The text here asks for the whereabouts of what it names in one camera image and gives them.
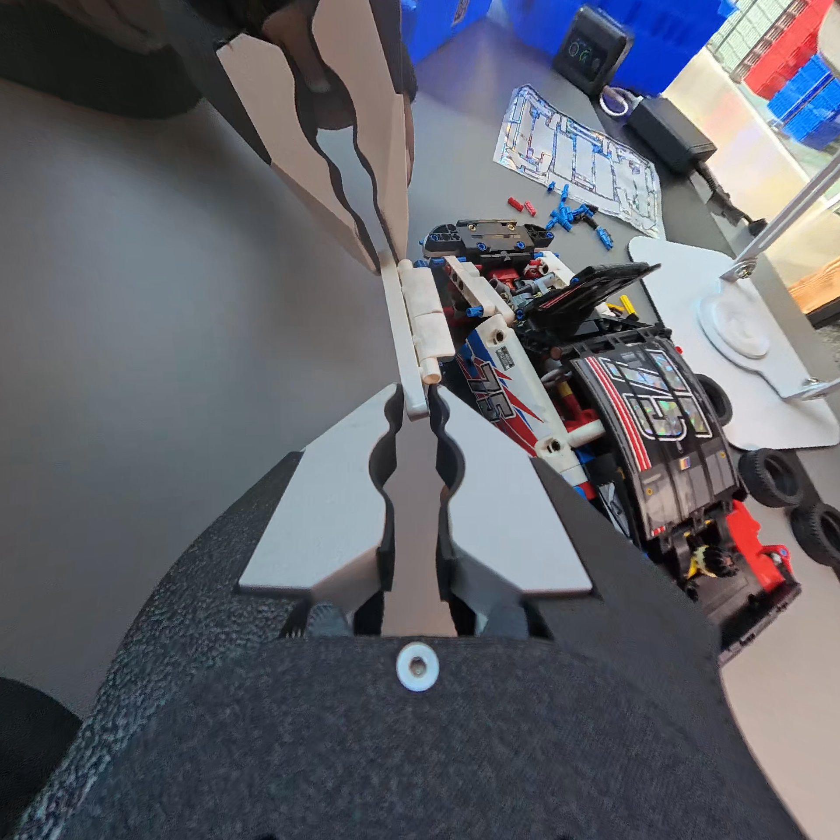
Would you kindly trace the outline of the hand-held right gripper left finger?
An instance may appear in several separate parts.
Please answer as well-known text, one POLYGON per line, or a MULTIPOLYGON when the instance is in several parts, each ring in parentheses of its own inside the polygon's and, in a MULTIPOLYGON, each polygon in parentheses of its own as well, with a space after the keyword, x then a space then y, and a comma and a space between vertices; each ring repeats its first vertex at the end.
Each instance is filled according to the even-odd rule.
POLYGON ((276 509, 238 579, 238 591, 328 603, 360 636, 382 634, 395 568, 396 470, 404 395, 388 385, 299 453, 276 509))

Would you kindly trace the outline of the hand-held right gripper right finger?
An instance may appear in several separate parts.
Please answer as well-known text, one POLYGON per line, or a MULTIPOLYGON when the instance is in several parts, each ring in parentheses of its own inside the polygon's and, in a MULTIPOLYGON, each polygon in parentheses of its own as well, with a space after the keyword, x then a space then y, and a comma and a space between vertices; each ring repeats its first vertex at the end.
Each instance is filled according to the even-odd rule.
POLYGON ((493 613, 529 635, 541 600, 586 597, 593 583, 534 458, 442 385, 428 392, 435 467, 444 485, 436 575, 458 636, 485 632, 493 613))

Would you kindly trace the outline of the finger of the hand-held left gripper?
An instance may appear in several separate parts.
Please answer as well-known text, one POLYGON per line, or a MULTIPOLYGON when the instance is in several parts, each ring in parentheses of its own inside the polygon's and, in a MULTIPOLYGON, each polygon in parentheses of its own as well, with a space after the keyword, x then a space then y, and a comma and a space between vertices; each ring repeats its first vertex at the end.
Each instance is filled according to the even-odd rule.
POLYGON ((321 1, 311 31, 321 59, 350 95, 354 146, 371 175, 374 202, 394 261, 406 257, 408 74, 399 2, 321 1))
POLYGON ((240 34, 217 58, 265 145, 271 168, 312 217, 362 266, 378 274, 372 245, 364 245, 350 211, 333 189, 329 161, 306 137, 296 108, 296 81, 281 49, 240 34))

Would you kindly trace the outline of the white brick beam assembly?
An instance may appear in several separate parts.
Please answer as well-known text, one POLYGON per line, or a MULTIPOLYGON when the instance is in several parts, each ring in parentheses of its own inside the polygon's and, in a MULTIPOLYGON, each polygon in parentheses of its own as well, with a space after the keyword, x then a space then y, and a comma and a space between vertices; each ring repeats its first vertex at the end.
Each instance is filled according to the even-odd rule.
POLYGON ((440 364, 454 359, 455 346, 432 270, 395 262, 388 250, 378 258, 406 412, 415 421, 429 415, 427 389, 441 383, 440 364))

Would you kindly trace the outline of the pile of blue pins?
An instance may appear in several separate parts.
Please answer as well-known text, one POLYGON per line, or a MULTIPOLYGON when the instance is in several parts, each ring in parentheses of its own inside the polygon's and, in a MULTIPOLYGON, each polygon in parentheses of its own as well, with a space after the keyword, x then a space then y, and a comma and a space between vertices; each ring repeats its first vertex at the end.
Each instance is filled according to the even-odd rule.
POLYGON ((545 225, 546 230, 551 231, 555 227, 561 227, 566 232, 570 232, 575 225, 586 224, 594 230, 596 236, 607 250, 613 249, 613 237, 595 219, 600 208, 591 203, 580 203, 577 207, 572 207, 569 204, 570 187, 569 184, 563 185, 559 204, 550 213, 549 222, 545 225))

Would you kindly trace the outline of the small blue storage bin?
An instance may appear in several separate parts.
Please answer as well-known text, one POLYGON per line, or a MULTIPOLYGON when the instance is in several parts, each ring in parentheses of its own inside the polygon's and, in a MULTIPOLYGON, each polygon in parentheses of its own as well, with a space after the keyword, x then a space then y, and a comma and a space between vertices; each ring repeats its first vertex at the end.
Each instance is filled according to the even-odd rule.
POLYGON ((485 16, 491 1, 401 1, 402 40, 413 63, 485 16))

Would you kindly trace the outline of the brick race car model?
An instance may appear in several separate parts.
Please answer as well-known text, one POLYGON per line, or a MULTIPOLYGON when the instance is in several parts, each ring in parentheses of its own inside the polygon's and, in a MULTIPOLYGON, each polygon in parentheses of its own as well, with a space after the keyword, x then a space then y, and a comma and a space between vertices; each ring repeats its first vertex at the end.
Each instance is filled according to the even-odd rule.
POLYGON ((443 383, 698 604, 724 665, 801 593, 791 554, 761 542, 740 457, 671 331, 606 305, 660 265, 572 272, 553 240, 513 219, 425 237, 414 265, 432 270, 456 351, 443 383))

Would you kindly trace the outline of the shiny sticker sheet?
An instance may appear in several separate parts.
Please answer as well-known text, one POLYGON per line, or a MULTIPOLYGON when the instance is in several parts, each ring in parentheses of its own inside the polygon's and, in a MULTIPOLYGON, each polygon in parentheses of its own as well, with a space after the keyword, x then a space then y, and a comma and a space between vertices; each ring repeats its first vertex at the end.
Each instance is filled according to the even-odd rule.
POLYGON ((494 161, 529 180, 570 188, 569 197, 651 238, 665 238, 654 164, 628 145, 556 109, 531 86, 511 94, 494 161))

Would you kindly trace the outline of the black device with display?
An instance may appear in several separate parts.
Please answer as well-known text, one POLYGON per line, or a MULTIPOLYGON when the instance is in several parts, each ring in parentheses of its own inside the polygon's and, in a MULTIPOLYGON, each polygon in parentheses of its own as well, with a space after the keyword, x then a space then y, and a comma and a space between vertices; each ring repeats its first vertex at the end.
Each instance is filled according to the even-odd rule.
POLYGON ((601 9, 584 4, 572 17, 551 68, 589 99, 598 98, 634 41, 631 29, 601 9))

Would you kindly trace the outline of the black toy tire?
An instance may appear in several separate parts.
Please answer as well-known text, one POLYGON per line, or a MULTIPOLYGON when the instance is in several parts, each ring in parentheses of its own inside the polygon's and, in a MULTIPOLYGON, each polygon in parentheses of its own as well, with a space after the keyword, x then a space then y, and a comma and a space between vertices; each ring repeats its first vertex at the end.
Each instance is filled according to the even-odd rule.
POLYGON ((767 508, 794 508, 805 494, 791 456, 758 448, 740 457, 738 469, 748 493, 767 508))
POLYGON ((839 510, 821 501, 802 504, 791 512, 790 521, 802 550, 839 573, 839 510))
POLYGON ((733 409, 728 394, 709 376, 695 373, 695 377, 706 394, 719 425, 721 427, 729 425, 732 420, 733 409))

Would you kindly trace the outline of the black power adapter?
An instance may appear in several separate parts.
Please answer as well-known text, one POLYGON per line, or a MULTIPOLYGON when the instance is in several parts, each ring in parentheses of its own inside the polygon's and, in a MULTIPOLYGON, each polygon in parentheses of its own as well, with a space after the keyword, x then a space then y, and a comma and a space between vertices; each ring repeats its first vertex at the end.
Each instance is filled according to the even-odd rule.
POLYGON ((675 174, 705 164, 718 147, 665 97, 644 98, 630 112, 626 127, 646 143, 675 174))

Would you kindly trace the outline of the white book stand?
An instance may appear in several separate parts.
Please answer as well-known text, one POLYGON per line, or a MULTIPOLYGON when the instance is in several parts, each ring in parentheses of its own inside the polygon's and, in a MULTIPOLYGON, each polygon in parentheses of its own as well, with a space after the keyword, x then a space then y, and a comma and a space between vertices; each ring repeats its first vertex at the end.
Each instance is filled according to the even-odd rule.
POLYGON ((635 261, 660 265, 644 286, 688 366, 729 397, 733 417, 724 433, 737 448, 838 444, 838 420, 826 400, 838 379, 809 373, 751 280, 761 255, 806 218, 838 170, 837 154, 737 257, 663 239, 629 243, 635 261))

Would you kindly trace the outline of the wooden table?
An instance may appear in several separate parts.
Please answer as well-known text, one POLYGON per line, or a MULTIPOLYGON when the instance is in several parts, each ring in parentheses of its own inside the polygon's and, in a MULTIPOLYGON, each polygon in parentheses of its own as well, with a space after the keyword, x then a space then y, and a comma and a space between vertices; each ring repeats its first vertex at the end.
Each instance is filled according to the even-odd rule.
POLYGON ((839 258, 788 287, 788 291, 814 329, 839 321, 839 258))

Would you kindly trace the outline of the stack of red crates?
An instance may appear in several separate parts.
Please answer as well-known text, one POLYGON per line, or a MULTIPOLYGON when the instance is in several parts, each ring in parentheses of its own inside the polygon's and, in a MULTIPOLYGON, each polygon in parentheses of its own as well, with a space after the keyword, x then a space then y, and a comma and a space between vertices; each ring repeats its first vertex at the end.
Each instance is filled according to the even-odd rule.
POLYGON ((743 83, 764 100, 771 100, 816 53, 818 30, 831 1, 805 1, 803 9, 782 29, 743 83))

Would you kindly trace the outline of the stack of blue crates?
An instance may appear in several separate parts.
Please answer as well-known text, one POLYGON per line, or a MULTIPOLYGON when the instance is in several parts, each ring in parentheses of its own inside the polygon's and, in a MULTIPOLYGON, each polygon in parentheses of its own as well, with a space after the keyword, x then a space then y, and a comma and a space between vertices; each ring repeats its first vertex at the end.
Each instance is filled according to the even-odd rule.
POLYGON ((768 110, 784 136, 824 151, 839 136, 839 81, 816 53, 772 97, 768 110))

